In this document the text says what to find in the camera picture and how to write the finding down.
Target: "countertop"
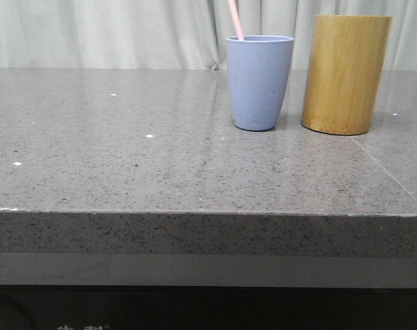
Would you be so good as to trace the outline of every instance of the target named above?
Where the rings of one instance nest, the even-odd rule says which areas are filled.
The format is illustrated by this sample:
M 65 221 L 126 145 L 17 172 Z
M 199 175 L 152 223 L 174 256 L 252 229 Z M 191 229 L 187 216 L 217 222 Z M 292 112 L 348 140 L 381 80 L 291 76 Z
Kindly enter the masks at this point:
M 0 253 L 417 257 L 417 71 L 370 131 L 234 126 L 225 71 L 0 69 Z

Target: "speckled stone surface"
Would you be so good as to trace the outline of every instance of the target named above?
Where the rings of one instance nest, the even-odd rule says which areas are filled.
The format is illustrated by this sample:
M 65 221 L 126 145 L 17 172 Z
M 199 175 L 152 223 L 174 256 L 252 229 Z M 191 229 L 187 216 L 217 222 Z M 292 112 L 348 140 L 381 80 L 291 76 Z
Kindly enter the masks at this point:
M 414 76 L 342 137 L 300 125 L 305 72 L 253 133 L 222 71 L 0 69 L 0 252 L 415 256 Z

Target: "cup rim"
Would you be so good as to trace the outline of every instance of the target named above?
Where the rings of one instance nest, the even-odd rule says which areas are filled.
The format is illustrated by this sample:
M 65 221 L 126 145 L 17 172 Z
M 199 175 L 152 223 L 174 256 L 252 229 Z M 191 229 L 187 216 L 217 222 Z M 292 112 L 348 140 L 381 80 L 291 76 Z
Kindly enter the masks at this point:
M 248 34 L 244 38 L 248 37 L 264 37 L 264 38 L 273 38 L 273 40 L 238 40 L 237 36 L 229 36 L 226 38 L 227 41 L 232 41 L 234 43 L 286 43 L 289 41 L 294 41 L 294 38 L 291 36 L 276 36 L 271 34 Z

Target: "plastic cup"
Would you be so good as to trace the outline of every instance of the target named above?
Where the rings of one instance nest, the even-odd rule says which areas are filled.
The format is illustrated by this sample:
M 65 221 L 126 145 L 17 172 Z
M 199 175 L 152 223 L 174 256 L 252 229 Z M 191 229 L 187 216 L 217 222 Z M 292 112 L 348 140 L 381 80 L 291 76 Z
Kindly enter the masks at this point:
M 227 38 L 228 87 L 233 122 L 240 129 L 265 131 L 276 126 L 290 73 L 294 38 Z

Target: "bamboo cup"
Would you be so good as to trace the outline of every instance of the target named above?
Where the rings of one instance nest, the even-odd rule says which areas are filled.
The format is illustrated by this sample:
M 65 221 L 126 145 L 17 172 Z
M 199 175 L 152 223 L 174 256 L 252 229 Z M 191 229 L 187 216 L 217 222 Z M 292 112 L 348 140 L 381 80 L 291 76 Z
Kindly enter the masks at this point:
M 391 22 L 316 15 L 302 125 L 339 135 L 369 131 Z

